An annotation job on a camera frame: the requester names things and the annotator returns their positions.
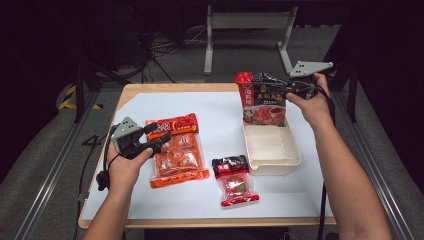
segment small red package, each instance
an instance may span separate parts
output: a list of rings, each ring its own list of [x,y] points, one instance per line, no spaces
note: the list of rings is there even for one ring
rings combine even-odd
[[[288,83],[267,73],[240,72],[235,83],[243,105],[243,120],[249,124],[285,126]]]
[[[244,155],[212,160],[215,178],[223,191],[221,206],[259,200],[249,179],[249,167]]]
[[[146,125],[158,123],[158,130],[147,135],[148,140],[170,131],[171,140],[156,154],[155,176],[150,180],[151,188],[166,187],[190,180],[209,177],[209,170],[203,167],[202,154],[197,141],[199,130],[194,113],[176,118],[147,120]]]

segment aluminum rail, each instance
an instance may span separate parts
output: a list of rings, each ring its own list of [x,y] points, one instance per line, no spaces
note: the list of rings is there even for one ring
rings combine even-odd
[[[377,194],[380,197],[384,209],[386,210],[392,229],[396,233],[398,239],[414,240],[415,238],[412,235],[398,205],[396,204],[390,188],[378,169],[374,157],[372,156],[360,129],[350,120],[349,114],[346,111],[347,105],[345,99],[342,94],[338,92],[332,93],[332,98],[336,108],[340,110],[343,120],[347,123],[350,133],[356,140],[360,153],[362,154],[362,158],[358,160],[367,172],[371,182],[374,184]]]
[[[66,166],[66,163],[69,159],[69,153],[72,149],[75,139],[81,131],[81,128],[84,125],[88,114],[90,113],[91,106],[95,104],[98,95],[99,93],[97,92],[89,93],[85,106],[86,111],[81,116],[80,121],[72,126],[68,137],[66,138],[62,149],[59,152],[59,155],[57,156],[49,174],[46,177],[46,180],[41,185],[40,191],[38,192],[34,203],[32,204],[24,221],[22,222],[21,227],[19,228],[14,238],[15,240],[30,239],[31,234],[34,231],[35,226],[37,225],[38,220],[40,219],[40,216],[43,213],[54,188],[56,187],[57,182],[59,181],[60,175]]]

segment orange snack package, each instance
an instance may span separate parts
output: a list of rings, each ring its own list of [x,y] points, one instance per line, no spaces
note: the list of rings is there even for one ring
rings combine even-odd
[[[203,167],[202,154],[197,141],[198,123],[194,113],[186,116],[147,120],[146,124],[157,122],[159,129],[147,136],[149,140],[170,131],[172,138],[156,154],[155,177],[150,180],[151,188],[161,188],[190,180],[209,177],[209,170]]]

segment forearm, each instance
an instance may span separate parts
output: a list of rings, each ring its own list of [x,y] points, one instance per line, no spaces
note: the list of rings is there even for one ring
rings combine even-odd
[[[314,128],[321,169],[342,239],[390,239],[380,199],[332,123]]]
[[[132,190],[111,191],[96,213],[84,239],[121,239]]]

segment metal frame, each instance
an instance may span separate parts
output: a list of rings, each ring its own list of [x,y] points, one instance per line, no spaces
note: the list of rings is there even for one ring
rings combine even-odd
[[[414,240],[411,230],[408,227],[408,223],[400,211],[396,200],[394,199],[393,193],[390,187],[387,185],[383,174],[380,172],[378,165],[369,150],[365,138],[361,133],[361,130],[351,119],[351,113],[345,110],[346,101],[344,100],[342,93],[333,92],[333,100],[336,104],[336,108],[340,109],[342,120],[347,123],[350,134],[354,137],[358,148],[360,149],[361,157],[358,161],[368,174],[371,182],[373,183],[378,196],[380,197],[381,203],[386,211],[387,217],[391,223],[393,231],[396,233],[398,239]]]
[[[296,19],[297,7],[292,7],[290,12],[256,13],[256,12],[212,12],[212,7],[208,6],[206,29],[207,46],[205,56],[204,74],[212,74],[213,60],[213,29],[231,29],[231,28],[273,28],[284,29],[283,41],[277,42],[284,68],[289,74],[293,67],[287,54],[287,45]]]
[[[90,107],[95,104],[98,95],[98,92],[90,92],[85,105],[85,109],[90,109]],[[38,223],[38,220],[40,219],[41,214],[47,206],[50,196],[52,195],[56,184],[59,181],[59,178],[66,166],[66,163],[69,160],[69,154],[72,149],[72,146],[75,143],[75,139],[81,132],[81,129],[84,126],[85,120],[87,119],[89,113],[90,111],[82,112],[81,118],[79,119],[80,121],[75,122],[72,126],[68,137],[66,138],[65,143],[63,144],[62,149],[60,150],[59,155],[57,156],[52,168],[50,169],[49,174],[46,177],[46,180],[41,186],[37,197],[35,198],[18,232],[16,233],[16,236],[14,238],[15,240],[30,239]]]

